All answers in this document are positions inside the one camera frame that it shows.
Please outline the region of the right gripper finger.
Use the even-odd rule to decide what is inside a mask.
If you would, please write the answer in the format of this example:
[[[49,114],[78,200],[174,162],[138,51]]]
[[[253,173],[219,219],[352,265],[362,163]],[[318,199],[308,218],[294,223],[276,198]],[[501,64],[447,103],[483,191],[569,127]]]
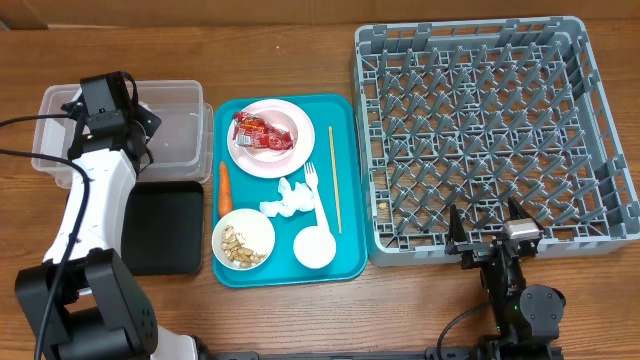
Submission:
[[[469,238],[462,224],[462,220],[455,204],[449,207],[449,228],[447,244],[468,243]]]
[[[510,196],[508,198],[507,205],[510,221],[530,219],[533,222],[536,222],[533,216],[524,209],[521,203],[514,196]]]

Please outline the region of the red snack wrapper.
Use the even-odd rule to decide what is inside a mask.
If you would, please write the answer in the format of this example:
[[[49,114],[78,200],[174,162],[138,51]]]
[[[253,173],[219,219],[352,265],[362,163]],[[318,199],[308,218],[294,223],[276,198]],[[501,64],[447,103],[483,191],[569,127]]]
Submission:
[[[274,151],[294,148],[293,139],[288,131],[276,128],[261,117],[247,112],[236,112],[232,119],[232,139],[237,146]]]

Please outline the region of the small white tissue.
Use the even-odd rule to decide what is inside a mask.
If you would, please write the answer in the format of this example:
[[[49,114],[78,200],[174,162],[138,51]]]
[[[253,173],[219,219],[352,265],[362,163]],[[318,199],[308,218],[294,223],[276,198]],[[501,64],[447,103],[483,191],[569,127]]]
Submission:
[[[315,208],[314,195],[307,184],[296,182],[291,187],[289,181],[281,177],[277,191],[281,195],[280,200],[259,204],[259,211],[269,218],[277,215],[289,218],[296,212],[310,212]]]

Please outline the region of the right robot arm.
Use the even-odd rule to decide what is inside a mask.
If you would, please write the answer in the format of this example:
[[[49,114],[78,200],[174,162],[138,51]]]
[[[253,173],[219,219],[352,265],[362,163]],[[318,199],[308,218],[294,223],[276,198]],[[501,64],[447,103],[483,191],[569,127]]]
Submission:
[[[492,310],[495,335],[482,335],[469,350],[468,359],[561,359],[562,350],[551,343],[559,338],[566,298],[545,285],[529,285],[521,260],[534,257],[544,227],[513,197],[508,199],[510,218],[490,243],[472,243],[455,205],[449,208],[445,252],[461,257],[463,270],[478,268],[488,301],[454,318],[439,335],[436,354],[444,357],[442,342],[459,321],[485,309]]]

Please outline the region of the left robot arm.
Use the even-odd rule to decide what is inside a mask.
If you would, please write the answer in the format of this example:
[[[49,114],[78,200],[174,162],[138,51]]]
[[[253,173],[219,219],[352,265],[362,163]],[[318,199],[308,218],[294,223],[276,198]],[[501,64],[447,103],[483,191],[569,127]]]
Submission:
[[[196,337],[157,324],[120,256],[126,203],[160,118],[144,105],[91,112],[79,101],[61,115],[77,129],[72,156],[61,161],[73,170],[71,191],[43,262],[15,283],[35,358],[205,358]]]

